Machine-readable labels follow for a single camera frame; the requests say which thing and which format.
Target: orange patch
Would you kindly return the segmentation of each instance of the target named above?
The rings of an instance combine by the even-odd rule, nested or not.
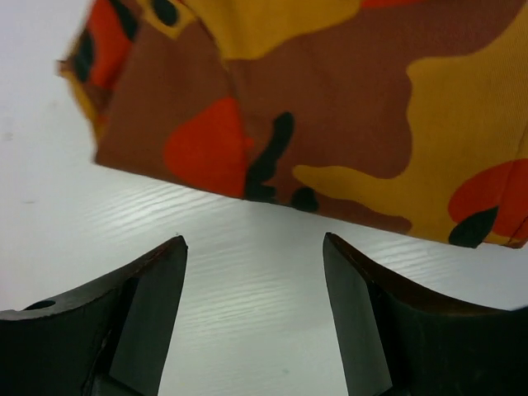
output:
[[[495,234],[528,238],[528,159],[497,165],[466,181],[451,197],[449,213],[460,223],[495,206],[499,206]]]
[[[95,1],[87,28],[94,41],[90,81],[98,87],[113,89],[132,43],[108,0]]]
[[[172,133],[163,160],[189,186],[242,198],[247,143],[237,102],[225,97]]]
[[[361,4],[361,6],[365,8],[405,6],[407,4],[413,4],[415,2],[424,2],[424,1],[425,0],[365,0]]]

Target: white table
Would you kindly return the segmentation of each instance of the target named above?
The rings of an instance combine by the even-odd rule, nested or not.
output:
[[[0,310],[72,289],[179,233],[190,256],[161,396],[345,396],[325,232],[448,295],[528,304],[528,248],[428,243],[93,165],[87,123],[54,75],[86,6],[0,5]]]

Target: screw hole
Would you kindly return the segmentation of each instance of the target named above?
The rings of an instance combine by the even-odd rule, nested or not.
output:
[[[55,305],[54,301],[52,301],[51,299],[45,299],[44,301],[39,301],[38,303],[34,303],[34,304],[30,305],[29,307],[27,307],[24,310],[25,311],[34,311],[36,309],[44,309],[44,308],[52,307],[54,305]]]

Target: fabric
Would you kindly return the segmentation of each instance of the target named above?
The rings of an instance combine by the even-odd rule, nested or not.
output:
[[[96,162],[475,248],[528,240],[526,0],[95,0]]]

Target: tabletop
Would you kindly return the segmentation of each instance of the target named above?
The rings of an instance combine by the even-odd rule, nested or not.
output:
[[[528,304],[528,248],[425,242],[93,164],[87,122],[55,72],[87,5],[0,5],[0,310],[75,288],[180,234],[189,261],[160,396],[345,396],[326,232],[441,293]]]

